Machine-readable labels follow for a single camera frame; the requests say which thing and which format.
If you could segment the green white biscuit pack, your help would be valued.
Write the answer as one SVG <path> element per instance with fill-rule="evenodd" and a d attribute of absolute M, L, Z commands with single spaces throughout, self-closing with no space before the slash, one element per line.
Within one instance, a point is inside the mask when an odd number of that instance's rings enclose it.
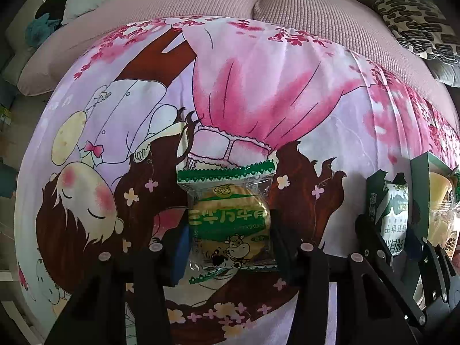
<path fill-rule="evenodd" d="M 386 171 L 378 170 L 367 178 L 366 212 L 389 253 L 398 256 L 409 222 L 409 185 L 402 172 L 392 181 L 386 175 Z"/>

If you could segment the green round rice cracker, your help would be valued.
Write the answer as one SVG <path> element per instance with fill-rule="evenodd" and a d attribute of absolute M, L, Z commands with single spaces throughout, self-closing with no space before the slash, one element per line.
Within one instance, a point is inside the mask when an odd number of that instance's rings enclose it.
<path fill-rule="evenodd" d="M 177 184 L 189 197 L 191 284 L 231 271 L 277 269 L 267 202 L 276 170 L 276 162 L 265 160 L 177 172 Z"/>

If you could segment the clear white bun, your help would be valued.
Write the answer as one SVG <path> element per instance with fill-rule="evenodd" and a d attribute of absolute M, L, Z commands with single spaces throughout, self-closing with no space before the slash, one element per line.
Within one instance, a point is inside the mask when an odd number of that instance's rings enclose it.
<path fill-rule="evenodd" d="M 440 245 L 453 259 L 459 240 L 459 201 L 453 181 L 436 172 L 430 172 L 427 239 L 433 246 Z"/>

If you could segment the teal shallow box tray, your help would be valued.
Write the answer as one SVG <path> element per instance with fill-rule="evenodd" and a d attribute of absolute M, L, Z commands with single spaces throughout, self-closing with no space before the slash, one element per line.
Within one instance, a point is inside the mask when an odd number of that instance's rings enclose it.
<path fill-rule="evenodd" d="M 430 172 L 450 178 L 455 186 L 455 197 L 459 186 L 459 171 L 451 169 L 440 158 L 430 152 L 419 155 L 410 162 L 413 193 L 413 230 L 418 239 L 426 238 L 429 225 Z"/>

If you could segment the cartoon girl pink tablecloth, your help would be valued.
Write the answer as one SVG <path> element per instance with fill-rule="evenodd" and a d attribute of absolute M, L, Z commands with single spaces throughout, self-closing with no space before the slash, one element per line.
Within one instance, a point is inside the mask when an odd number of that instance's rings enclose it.
<path fill-rule="evenodd" d="M 50 332 L 99 256 L 161 242 L 186 205 L 184 169 L 277 163 L 270 203 L 331 255 L 376 170 L 459 134 L 393 73 L 332 41 L 255 20 L 130 23 L 88 49 L 44 109 L 21 163 L 15 242 L 26 303 Z"/>

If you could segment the grey pillow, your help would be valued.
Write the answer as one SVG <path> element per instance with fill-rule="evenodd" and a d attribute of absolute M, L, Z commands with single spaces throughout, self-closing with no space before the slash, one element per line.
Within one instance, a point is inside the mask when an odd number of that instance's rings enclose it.
<path fill-rule="evenodd" d="M 460 87 L 460 68 L 459 62 L 447 62 L 440 59 L 428 59 L 425 63 L 433 75 L 440 83 L 446 86 Z"/>

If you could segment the black white patterned pillow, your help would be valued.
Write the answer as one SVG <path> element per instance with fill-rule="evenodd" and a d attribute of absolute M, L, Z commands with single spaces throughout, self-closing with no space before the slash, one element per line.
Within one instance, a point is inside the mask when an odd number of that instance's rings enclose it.
<path fill-rule="evenodd" d="M 426 0 L 377 0 L 374 10 L 397 42 L 425 60 L 459 64 L 459 37 L 439 8 Z"/>

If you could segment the teal cloth on sofa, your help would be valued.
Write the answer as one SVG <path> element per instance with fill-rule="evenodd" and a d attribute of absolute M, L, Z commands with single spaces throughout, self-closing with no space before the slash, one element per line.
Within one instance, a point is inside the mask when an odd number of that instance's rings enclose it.
<path fill-rule="evenodd" d="M 49 13 L 31 21 L 25 30 L 25 42 L 29 47 L 39 48 L 60 26 L 61 20 L 52 20 Z"/>

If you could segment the dark clothes pile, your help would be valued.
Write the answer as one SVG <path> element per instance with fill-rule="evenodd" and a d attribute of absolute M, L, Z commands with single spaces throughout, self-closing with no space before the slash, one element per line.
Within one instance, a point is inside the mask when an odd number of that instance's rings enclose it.
<path fill-rule="evenodd" d="M 35 13 L 34 18 L 39 19 L 48 15 L 50 20 L 62 21 L 66 9 L 67 0 L 45 0 Z"/>

